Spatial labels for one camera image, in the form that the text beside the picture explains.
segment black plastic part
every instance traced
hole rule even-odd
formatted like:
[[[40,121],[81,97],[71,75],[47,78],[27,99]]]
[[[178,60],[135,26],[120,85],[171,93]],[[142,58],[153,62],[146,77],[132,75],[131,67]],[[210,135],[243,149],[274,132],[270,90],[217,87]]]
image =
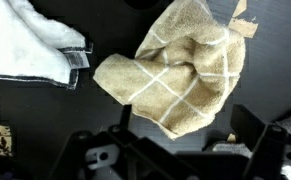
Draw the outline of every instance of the black plastic part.
[[[288,133],[278,125],[268,125],[259,139],[244,179],[280,179]]]
[[[137,141],[138,137],[132,132],[120,126],[112,126],[109,128],[109,134],[120,147],[125,147],[126,145]]]
[[[177,157],[204,172],[209,180],[241,180],[249,159],[230,153],[178,154]]]
[[[242,142],[253,151],[259,137],[265,129],[265,124],[242,105],[234,105],[231,127]]]
[[[87,144],[92,137],[92,133],[88,131],[74,133],[69,138],[48,179],[78,179],[81,169],[85,170],[84,155],[88,149]]]
[[[132,106],[131,105],[123,107],[120,127],[128,129],[128,123],[129,123],[129,120],[130,120],[130,117],[131,117],[131,112],[132,112]]]
[[[108,167],[117,162],[119,149],[117,145],[111,143],[104,146],[94,147],[85,153],[85,162],[89,170],[96,170],[102,167]]]
[[[128,145],[126,153],[152,167],[153,171],[161,175],[160,178],[178,180],[195,176],[204,179],[197,169],[173,156],[147,138]]]

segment checkered pattern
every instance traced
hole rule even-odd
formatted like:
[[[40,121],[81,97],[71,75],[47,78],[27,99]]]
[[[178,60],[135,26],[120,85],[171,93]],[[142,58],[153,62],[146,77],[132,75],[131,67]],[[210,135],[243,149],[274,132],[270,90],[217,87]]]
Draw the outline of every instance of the checkered pattern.
[[[94,80],[172,139],[209,125],[235,87],[244,38],[213,20],[204,0],[175,0],[152,25],[135,59],[114,54]]]
[[[150,31],[150,34],[152,34],[153,37],[155,37],[161,43],[163,43],[163,44],[167,43],[166,41],[162,40],[153,30]],[[214,46],[214,45],[217,45],[217,44],[219,44],[219,43],[221,43],[223,41],[228,41],[228,39],[229,39],[229,31],[228,31],[228,29],[224,28],[224,36],[222,38],[220,38],[218,40],[215,40],[215,41],[206,42],[206,44]],[[220,106],[223,105],[223,103],[225,102],[225,100],[227,98],[227,94],[228,94],[228,91],[229,91],[229,77],[239,76],[239,74],[238,73],[230,73],[230,72],[228,72],[228,59],[227,59],[226,46],[223,47],[222,53],[223,53],[223,74],[214,74],[214,73],[197,74],[197,76],[194,78],[193,82],[189,85],[189,87],[187,87],[186,91],[181,96],[179,96],[172,88],[170,88],[168,85],[166,85],[164,82],[162,82],[159,78],[162,77],[164,74],[166,74],[169,71],[171,66],[175,66],[175,65],[181,64],[183,62],[176,62],[176,63],[174,63],[172,65],[169,64],[168,55],[166,53],[166,50],[164,50],[163,51],[163,58],[164,58],[165,68],[158,75],[154,76],[153,74],[148,72],[148,70],[144,66],[142,66],[139,62],[133,61],[133,63],[135,63],[145,74],[147,74],[149,77],[151,77],[152,80],[149,81],[139,91],[133,93],[130,96],[130,98],[128,99],[128,101],[131,102],[135,97],[140,95],[142,92],[144,92],[146,89],[148,89],[151,85],[153,85],[155,82],[157,82],[157,83],[160,83],[163,87],[165,87],[166,90],[169,91],[171,94],[173,94],[174,96],[177,97],[177,100],[167,108],[167,111],[164,113],[162,118],[158,121],[159,123],[164,123],[164,121],[166,120],[166,118],[168,117],[170,112],[173,110],[173,108],[176,107],[180,102],[185,103],[195,113],[197,113],[198,115],[200,115],[200,116],[202,116],[204,118],[207,118],[207,119],[213,118],[213,115],[205,114],[205,113],[201,112],[199,109],[197,109],[190,102],[186,101],[185,98],[193,90],[193,88],[196,85],[196,83],[198,82],[200,76],[204,76],[204,77],[223,77],[224,80],[225,80],[225,84],[224,84],[224,89],[225,90],[224,90],[222,98],[221,98],[221,100],[219,102]],[[149,52],[145,56],[152,55],[152,54],[155,54],[155,52]]]

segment fabric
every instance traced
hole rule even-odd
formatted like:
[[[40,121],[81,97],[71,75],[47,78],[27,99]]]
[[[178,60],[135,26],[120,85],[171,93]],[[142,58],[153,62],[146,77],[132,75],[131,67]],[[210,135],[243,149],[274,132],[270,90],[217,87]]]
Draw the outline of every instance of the fabric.
[[[0,0],[0,79],[75,88],[78,71],[57,49],[85,48],[74,29],[35,12],[27,0]]]
[[[252,157],[252,152],[245,146],[245,144],[233,144],[228,142],[217,142],[212,146],[212,151],[225,151],[233,154],[240,154],[245,157]]]
[[[213,20],[204,0],[175,0],[135,59],[108,57],[94,80],[175,139],[209,125],[239,80],[244,38]]]

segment black machine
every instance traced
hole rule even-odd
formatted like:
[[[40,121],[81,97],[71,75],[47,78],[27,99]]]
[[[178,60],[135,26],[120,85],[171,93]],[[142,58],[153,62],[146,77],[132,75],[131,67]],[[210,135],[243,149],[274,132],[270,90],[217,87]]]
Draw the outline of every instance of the black machine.
[[[250,159],[215,152],[172,155],[128,131],[130,113],[131,106],[125,106],[121,124],[107,132],[74,133],[49,180],[90,180],[106,166],[128,180],[275,180],[284,179],[283,165],[291,166],[291,135],[278,125],[266,126],[240,105],[233,108],[231,126],[253,152]]]

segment fabric label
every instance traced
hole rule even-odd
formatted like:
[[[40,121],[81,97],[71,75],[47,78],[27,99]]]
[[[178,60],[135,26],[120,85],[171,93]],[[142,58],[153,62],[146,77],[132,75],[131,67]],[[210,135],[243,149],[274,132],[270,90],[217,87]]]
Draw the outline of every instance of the fabric label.
[[[89,68],[85,52],[64,53],[72,69]]]

